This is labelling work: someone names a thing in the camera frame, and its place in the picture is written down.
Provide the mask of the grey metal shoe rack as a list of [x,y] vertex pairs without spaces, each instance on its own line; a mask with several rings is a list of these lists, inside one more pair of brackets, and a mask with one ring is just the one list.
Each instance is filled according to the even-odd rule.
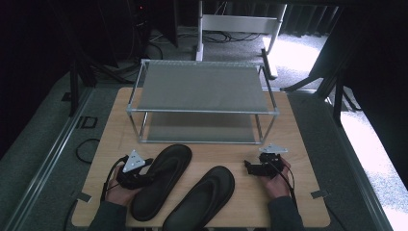
[[279,116],[263,63],[144,60],[126,112],[139,142],[262,144]]

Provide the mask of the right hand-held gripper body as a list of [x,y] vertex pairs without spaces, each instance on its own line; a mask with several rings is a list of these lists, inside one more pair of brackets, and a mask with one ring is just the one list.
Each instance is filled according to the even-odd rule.
[[288,149],[277,144],[269,144],[259,148],[260,151],[260,176],[275,177],[282,172],[284,164],[281,160],[281,154],[287,153]]

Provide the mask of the white metal desk frame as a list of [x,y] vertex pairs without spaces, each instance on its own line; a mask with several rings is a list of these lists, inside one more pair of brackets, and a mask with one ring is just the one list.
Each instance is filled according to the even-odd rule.
[[203,60],[204,44],[203,32],[234,32],[234,33],[255,33],[270,35],[268,46],[262,49],[262,58],[266,70],[266,76],[269,80],[275,80],[278,77],[276,66],[270,63],[269,54],[278,37],[283,24],[284,14],[287,5],[279,4],[276,17],[260,16],[240,16],[240,15],[214,15],[203,12],[203,1],[198,1],[198,19],[197,19],[197,48],[195,59]]

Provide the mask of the person's left hand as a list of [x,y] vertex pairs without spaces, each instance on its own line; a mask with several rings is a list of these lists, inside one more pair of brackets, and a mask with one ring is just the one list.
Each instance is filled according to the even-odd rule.
[[120,167],[116,167],[114,175],[108,182],[108,189],[106,191],[105,200],[113,204],[127,206],[134,196],[140,192],[140,189],[129,190],[122,188],[116,180],[117,173]]

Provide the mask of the black metal stand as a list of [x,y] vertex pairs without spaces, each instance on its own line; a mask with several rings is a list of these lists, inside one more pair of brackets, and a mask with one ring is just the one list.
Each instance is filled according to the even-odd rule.
[[93,72],[87,64],[82,64],[74,60],[70,66],[70,116],[74,116],[79,107],[79,79],[86,87],[94,87],[96,79]]
[[[299,90],[300,88],[312,82],[315,82],[318,78],[319,78],[318,76],[309,75],[307,78],[291,86],[281,88],[281,90],[287,92]],[[317,98],[321,99],[327,98],[332,90],[335,91],[332,116],[335,123],[340,127],[343,126],[341,122],[341,110],[344,97],[344,80],[345,76],[342,72],[331,76],[323,77],[321,83],[319,84],[318,89],[315,91],[315,95],[317,96]]]

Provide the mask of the black slipper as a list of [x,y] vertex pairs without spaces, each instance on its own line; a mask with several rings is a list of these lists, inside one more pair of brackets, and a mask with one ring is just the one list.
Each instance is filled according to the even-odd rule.
[[148,221],[161,210],[172,189],[191,162],[192,152],[183,144],[165,148],[154,160],[148,173],[154,180],[140,190],[132,200],[131,215],[135,220]]
[[211,168],[171,211],[162,231],[201,231],[230,200],[235,190],[232,172]]

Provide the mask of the aluminium floor rail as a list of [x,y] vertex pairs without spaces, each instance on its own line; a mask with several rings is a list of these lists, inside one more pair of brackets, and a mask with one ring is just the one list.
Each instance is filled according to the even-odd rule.
[[56,109],[47,98],[40,105],[4,159],[0,160],[0,231],[18,231],[60,159],[92,88],[86,88],[79,106]]

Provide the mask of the black floor tape marking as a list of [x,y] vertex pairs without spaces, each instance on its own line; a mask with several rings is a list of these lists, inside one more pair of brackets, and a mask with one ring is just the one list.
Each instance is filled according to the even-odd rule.
[[76,123],[76,129],[94,129],[97,125],[98,118],[96,116],[81,116]]

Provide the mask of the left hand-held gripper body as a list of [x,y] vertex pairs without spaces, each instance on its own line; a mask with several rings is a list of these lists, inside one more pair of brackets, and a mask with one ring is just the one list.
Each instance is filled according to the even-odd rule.
[[141,170],[144,167],[149,167],[145,165],[145,160],[139,155],[136,150],[133,150],[125,159],[125,164],[120,168],[116,180],[122,188],[129,190],[139,189],[138,179]]

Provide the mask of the person's right hand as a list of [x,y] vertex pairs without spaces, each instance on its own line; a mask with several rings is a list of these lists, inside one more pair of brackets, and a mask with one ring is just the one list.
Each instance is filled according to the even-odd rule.
[[288,173],[291,165],[284,158],[282,158],[282,163],[284,164],[284,168],[279,175],[276,175],[273,178],[259,176],[259,180],[265,187],[266,192],[271,200],[278,197],[291,195],[288,178]]

